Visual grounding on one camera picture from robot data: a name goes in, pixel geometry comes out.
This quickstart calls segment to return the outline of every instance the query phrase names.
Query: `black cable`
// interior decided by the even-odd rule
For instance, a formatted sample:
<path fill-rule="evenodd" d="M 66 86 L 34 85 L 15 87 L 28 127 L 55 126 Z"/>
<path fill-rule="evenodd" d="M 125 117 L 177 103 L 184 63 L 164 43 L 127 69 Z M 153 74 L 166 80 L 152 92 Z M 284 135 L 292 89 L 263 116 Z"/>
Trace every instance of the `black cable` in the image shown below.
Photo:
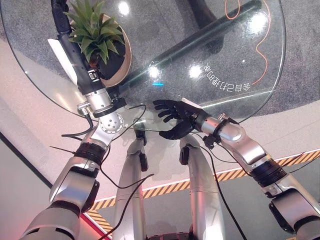
<path fill-rule="evenodd" d="M 62 134 L 61 137 L 74 138 L 74 137 L 81 136 L 81 135 L 84 135 L 84 134 L 87 134 L 88 132 L 90 132 L 94 128 L 94 124 L 92 122 L 90 114 L 86 114 L 86 115 L 84 115 L 84 117 L 85 117 L 85 119 L 88 121 L 88 123 L 90 125 L 89 129 L 87 129 L 87 130 L 85 130 L 83 132 L 79 132 L 79 133 Z"/>
<path fill-rule="evenodd" d="M 109 156 L 110 150 L 111 150 L 111 144 L 109 145 L 108 152 L 107 152 L 107 154 L 105 155 L 104 159 L 102 160 L 101 164 L 102 164 L 102 163 L 107 159 L 107 157 Z"/>
<path fill-rule="evenodd" d="M 79 140 L 79 141 L 82 141 L 82 140 L 83 140 L 82 138 L 76 137 L 76 136 L 69 136 L 69 138 L 71 138 L 71 139 L 76 139 L 76 140 Z"/>
<path fill-rule="evenodd" d="M 223 193 L 222 193 L 222 191 L 221 191 L 220 184 L 219 184 L 218 177 L 217 177 L 217 173 L 216 173 L 216 169 L 215 169 L 215 165 L 214 165 L 214 159 L 213 159 L 213 157 L 211 156 L 210 152 L 209 152 L 207 149 L 205 149 L 203 146 L 200 146 L 200 148 L 202 148 L 203 150 L 205 150 L 205 151 L 209 154 L 210 159 L 211 159 L 211 164 L 212 164 L 213 173 L 214 173 L 214 178 L 215 178 L 215 181 L 216 181 L 216 185 L 217 185 L 217 187 L 218 187 L 218 190 L 219 190 L 219 192 L 220 192 L 222 201 L 223 201 L 226 209 L 228 210 L 228 212 L 229 212 L 232 220 L 234 221 L 234 224 L 235 224 L 236 227 L 238 228 L 238 231 L 240 232 L 242 238 L 243 238 L 244 240 L 247 240 L 244 232 L 242 231 L 240 225 L 238 224 L 235 216 L 234 216 L 233 213 L 231 212 L 231 210 L 230 210 L 230 208 L 229 208 L 229 206 L 228 206 L 228 204 L 227 204 L 227 202 L 226 202 L 226 199 L 225 199 L 225 197 L 224 197 L 224 195 L 223 195 Z"/>
<path fill-rule="evenodd" d="M 128 205 L 129 205 L 129 202 L 130 202 L 130 200 L 132 199 L 133 195 L 134 195 L 135 192 L 138 190 L 138 188 L 144 183 L 144 181 L 145 181 L 147 178 L 150 178 L 150 177 L 153 176 L 153 175 L 154 175 L 154 174 L 150 174 L 150 175 L 146 176 L 145 178 L 143 178 L 143 179 L 141 180 L 141 182 L 140 182 L 140 183 L 136 186 L 136 188 L 132 191 L 130 197 L 129 197 L 128 200 L 126 201 L 125 206 L 124 206 L 123 211 L 122 211 L 122 214 L 121 214 L 121 217 L 120 217 L 119 222 L 117 223 L 117 225 L 116 225 L 114 228 L 112 228 L 109 232 L 107 232 L 105 235 L 103 235 L 102 237 L 100 237 L 98 240 L 103 240 L 105 237 L 109 236 L 111 233 L 113 233 L 113 232 L 120 226 L 120 224 L 121 224 L 121 222 L 122 222 L 122 220 L 123 220 L 123 218 L 124 218 L 125 212 L 126 212 L 126 210 L 127 210 L 127 207 L 128 207 Z"/>
<path fill-rule="evenodd" d="M 299 159 L 304 153 L 305 153 L 305 151 L 303 153 L 301 153 L 300 155 L 295 156 L 290 161 L 286 162 L 282 167 L 286 167 L 288 164 L 292 163 L 292 161 Z"/>
<path fill-rule="evenodd" d="M 117 136 L 114 139 L 112 139 L 112 141 L 120 138 L 126 131 L 128 131 L 133 125 L 135 125 L 135 123 L 138 122 L 141 119 L 141 117 L 145 114 L 145 112 L 147 110 L 147 106 L 145 104 L 140 104 L 140 105 L 137 105 L 137 106 L 126 108 L 126 109 L 127 110 L 131 110 L 131 109 L 136 109 L 138 107 L 144 107 L 144 110 L 143 110 L 142 114 L 135 121 L 133 121 L 133 123 L 130 126 L 128 126 L 119 136 Z"/>
<path fill-rule="evenodd" d="M 49 146 L 49 147 L 53 148 L 53 149 L 62 150 L 62 151 L 65 151 L 65 152 L 68 152 L 68 153 L 71 153 L 71 154 L 76 154 L 75 151 L 66 150 L 66 149 L 63 149 L 63 148 L 60 148 L 60 147 L 56 147 L 56 146 Z"/>
<path fill-rule="evenodd" d="M 200 137 L 200 138 L 203 140 L 202 136 L 200 136 L 200 135 L 197 134 L 197 133 L 193 133 L 192 135 L 197 135 L 198 137 Z M 226 160 L 222 160 L 222 159 L 218 158 L 216 155 L 214 155 L 214 153 L 211 151 L 210 148 L 208 148 L 208 150 L 210 151 L 210 153 L 211 153 L 216 159 L 218 159 L 218 160 L 221 161 L 221 162 L 230 163 L 230 164 L 237 164 L 237 163 L 238 163 L 237 161 L 226 161 Z"/>
<path fill-rule="evenodd" d="M 102 163 L 103 163 L 103 162 L 107 159 L 107 157 L 109 156 L 109 154 L 110 154 L 110 149 L 111 149 L 111 145 L 109 146 L 108 152 L 107 152 L 106 156 L 104 157 Z M 118 189 L 127 189 L 127 188 L 130 188 L 131 186 L 133 186 L 133 185 L 135 185 L 135 184 L 137 184 L 137 183 L 139 183 L 139 182 L 141 182 L 141 181 L 143 181 L 143 180 L 145 179 L 145 177 L 144 177 L 144 178 L 142 178 L 142 179 L 140 179 L 140 180 L 138 180 L 138 181 L 136 181 L 136 182 L 134 182 L 134 183 L 132 183 L 132 184 L 130 184 L 130 185 L 128 185 L 128 186 L 119 186 L 118 184 L 116 184 L 116 183 L 111 179 L 111 177 L 109 177 L 109 176 L 104 172 L 104 170 L 102 169 L 102 164 L 101 164 L 101 166 L 100 166 L 100 171 L 101 171 L 102 174 L 103 174 L 107 179 L 109 179 L 109 181 L 110 181 L 113 185 L 115 185 Z"/>
<path fill-rule="evenodd" d="M 135 185 L 135 184 L 137 184 L 137 183 L 140 183 L 141 181 L 144 181 L 145 178 L 148 178 L 148 177 L 141 178 L 140 180 L 135 181 L 134 183 L 131 183 L 131 184 L 128 185 L 128 186 L 119 186 L 119 185 L 117 185 L 117 184 L 103 171 L 102 166 L 100 166 L 100 171 L 101 171 L 102 174 L 103 174 L 107 179 L 109 179 L 109 181 L 110 181 L 113 185 L 115 185 L 118 189 L 127 189 L 127 188 L 130 188 L 130 187 L 132 187 L 133 185 Z"/>
<path fill-rule="evenodd" d="M 313 162 L 314 160 L 316 160 L 316 159 L 317 159 L 317 158 L 315 158 L 315 159 L 313 159 L 313 160 L 309 161 L 309 162 L 308 162 L 308 163 L 306 163 L 305 165 L 303 165 L 303 166 L 301 166 L 301 167 L 297 168 L 296 170 L 290 171 L 289 173 L 290 173 L 290 174 L 292 174 L 292 173 L 294 173 L 295 171 L 298 171 L 298 170 L 300 170 L 300 169 L 304 168 L 305 166 L 307 166 L 308 164 L 312 163 L 312 162 Z"/>

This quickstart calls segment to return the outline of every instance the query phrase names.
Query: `yellow and black hazard stripe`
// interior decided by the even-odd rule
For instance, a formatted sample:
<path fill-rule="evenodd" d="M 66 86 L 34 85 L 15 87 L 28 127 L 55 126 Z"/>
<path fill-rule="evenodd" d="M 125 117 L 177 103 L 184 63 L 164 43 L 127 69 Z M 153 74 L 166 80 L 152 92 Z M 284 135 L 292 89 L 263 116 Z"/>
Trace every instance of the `yellow and black hazard stripe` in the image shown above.
<path fill-rule="evenodd" d="M 290 157 L 284 157 L 276 159 L 275 161 L 281 166 L 291 166 L 295 164 L 301 164 L 308 161 L 312 161 L 320 157 L 320 149 L 303 152 L 301 154 L 296 154 Z M 217 179 L 219 182 L 232 180 L 236 178 L 241 178 L 247 176 L 246 172 L 242 168 L 236 168 L 232 170 L 227 170 L 217 173 Z M 179 182 L 168 183 L 166 185 L 151 187 L 142 191 L 144 199 L 152 198 L 155 196 L 160 196 L 163 194 L 169 194 L 177 191 L 182 191 L 190 188 L 190 180 L 182 180 Z M 108 199 L 98 200 L 92 206 L 92 208 L 87 212 L 88 215 L 99 224 L 105 231 L 112 229 L 110 224 L 97 212 L 99 209 L 104 209 L 114 206 L 116 203 L 116 197 L 110 197 Z"/>
<path fill-rule="evenodd" d="M 97 211 L 89 210 L 86 213 L 106 232 L 112 229 L 112 226 Z"/>

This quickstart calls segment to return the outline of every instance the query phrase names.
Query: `round glass tabletop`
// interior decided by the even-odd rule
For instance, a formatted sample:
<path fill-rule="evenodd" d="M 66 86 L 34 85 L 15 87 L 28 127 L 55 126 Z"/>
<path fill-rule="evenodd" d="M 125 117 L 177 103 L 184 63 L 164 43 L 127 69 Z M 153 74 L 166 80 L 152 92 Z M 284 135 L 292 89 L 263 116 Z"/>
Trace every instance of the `round glass tabletop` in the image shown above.
<path fill-rule="evenodd" d="M 129 107 L 145 104 L 141 120 L 149 130 L 170 128 L 157 117 L 154 100 L 186 98 L 214 117 L 223 112 L 241 121 L 267 102 L 280 78 L 286 35 L 279 0 L 108 0 L 102 11 L 124 29 L 132 52 L 129 74 L 110 91 Z M 57 35 L 50 1 L 1 0 L 1 16 L 28 78 L 79 114 L 85 98 L 47 41 Z M 130 124 L 142 111 L 117 112 Z"/>

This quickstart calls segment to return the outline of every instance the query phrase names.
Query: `potted plant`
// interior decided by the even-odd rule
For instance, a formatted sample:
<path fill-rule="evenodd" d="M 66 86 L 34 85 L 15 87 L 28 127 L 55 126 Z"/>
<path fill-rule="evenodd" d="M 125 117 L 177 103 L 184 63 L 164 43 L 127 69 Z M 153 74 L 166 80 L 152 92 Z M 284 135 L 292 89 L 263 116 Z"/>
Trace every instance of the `potted plant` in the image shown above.
<path fill-rule="evenodd" d="M 113 17 L 101 13 L 105 1 L 90 5 L 88 0 L 72 4 L 70 41 L 78 43 L 89 65 L 106 87 L 120 83 L 131 65 L 131 47 L 125 31 Z"/>

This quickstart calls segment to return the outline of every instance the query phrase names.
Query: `glass edge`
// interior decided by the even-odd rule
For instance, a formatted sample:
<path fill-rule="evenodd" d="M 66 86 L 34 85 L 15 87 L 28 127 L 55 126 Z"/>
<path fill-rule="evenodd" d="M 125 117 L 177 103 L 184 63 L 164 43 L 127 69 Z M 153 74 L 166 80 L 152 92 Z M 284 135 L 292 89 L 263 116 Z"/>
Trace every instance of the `glass edge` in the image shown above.
<path fill-rule="evenodd" d="M 49 96 L 47 96 L 47 95 L 32 81 L 32 79 L 31 79 L 27 74 L 25 74 L 25 69 L 23 68 L 23 66 L 22 66 L 21 63 L 19 62 L 19 60 L 18 60 L 18 58 L 17 58 L 17 56 L 16 56 L 16 53 L 15 53 L 15 51 L 14 51 L 14 49 L 13 49 L 11 43 L 10 43 L 10 40 L 9 40 L 9 38 L 8 38 L 8 35 L 7 35 L 7 30 L 6 30 L 6 27 L 5 27 L 5 22 L 4 22 L 4 17 L 3 17 L 2 0 L 0 0 L 0 13 L 1 13 L 1 21 L 2 21 L 2 25 L 3 25 L 4 35 L 5 35 L 6 39 L 7 39 L 8 45 L 9 45 L 9 47 L 10 47 L 10 49 L 11 49 L 11 52 L 12 52 L 15 60 L 17 61 L 18 65 L 19 65 L 20 68 L 22 69 L 24 75 L 30 80 L 30 82 L 35 86 L 35 88 L 40 91 L 40 93 L 42 93 L 46 98 L 48 98 L 48 99 L 49 99 L 51 102 L 53 102 L 55 105 L 59 106 L 59 107 L 62 108 L 63 110 L 66 110 L 67 112 L 69 112 L 69 113 L 71 113 L 71 114 L 73 114 L 73 115 L 76 115 L 76 116 L 81 117 L 81 118 L 85 118 L 85 117 L 81 116 L 80 114 L 76 114 L 75 112 L 72 112 L 72 111 L 64 108 L 63 106 L 59 105 L 57 102 L 53 101 Z"/>
<path fill-rule="evenodd" d="M 244 122 L 245 120 L 251 118 L 252 116 L 254 116 L 257 112 L 259 112 L 265 105 L 266 103 L 270 100 L 270 98 L 272 97 L 272 95 L 274 94 L 275 88 L 278 86 L 279 80 L 281 78 L 281 74 L 284 68 L 284 62 L 285 62 L 285 58 L 286 58 L 286 44 L 287 44 L 287 35 L 286 35 L 286 21 L 285 21 L 285 16 L 284 16 L 284 11 L 282 8 L 282 4 L 280 2 L 280 0 L 277 0 L 279 6 L 280 6 L 280 12 L 281 12 L 281 20 L 282 20 L 282 50 L 281 50 L 281 61 L 280 61 L 280 67 L 279 67 L 279 71 L 277 73 L 276 76 L 276 81 L 272 87 L 272 91 L 269 94 L 269 96 L 265 99 L 265 101 L 260 105 L 260 107 L 252 114 L 250 114 L 249 116 L 245 117 L 244 119 L 242 119 L 239 123 Z"/>

